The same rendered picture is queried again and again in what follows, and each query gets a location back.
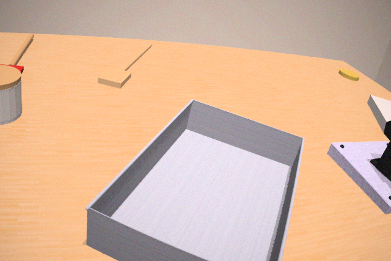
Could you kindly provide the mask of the grey cylindrical container with tan lid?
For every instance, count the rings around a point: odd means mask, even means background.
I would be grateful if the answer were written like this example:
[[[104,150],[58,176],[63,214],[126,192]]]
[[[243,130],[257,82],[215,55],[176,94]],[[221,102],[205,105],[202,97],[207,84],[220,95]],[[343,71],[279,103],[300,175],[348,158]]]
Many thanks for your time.
[[[21,93],[21,72],[15,67],[0,65],[0,125],[21,117]]]

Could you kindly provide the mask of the yellow round disc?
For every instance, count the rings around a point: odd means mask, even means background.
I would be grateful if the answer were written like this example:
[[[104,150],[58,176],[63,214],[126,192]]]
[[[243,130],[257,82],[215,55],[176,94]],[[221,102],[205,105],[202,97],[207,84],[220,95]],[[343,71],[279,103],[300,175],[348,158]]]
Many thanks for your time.
[[[358,81],[359,80],[359,75],[346,69],[340,69],[339,70],[339,75],[342,77],[349,79],[351,81]]]

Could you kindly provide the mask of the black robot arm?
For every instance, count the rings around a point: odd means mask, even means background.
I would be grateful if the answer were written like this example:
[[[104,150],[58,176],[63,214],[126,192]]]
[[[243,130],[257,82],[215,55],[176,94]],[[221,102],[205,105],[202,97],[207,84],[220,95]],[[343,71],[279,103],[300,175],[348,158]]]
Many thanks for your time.
[[[387,145],[387,148],[384,150],[384,153],[380,158],[372,159],[370,162],[374,165],[377,170],[379,170],[388,180],[391,181],[391,121],[388,121],[385,125],[384,134],[390,142]]]

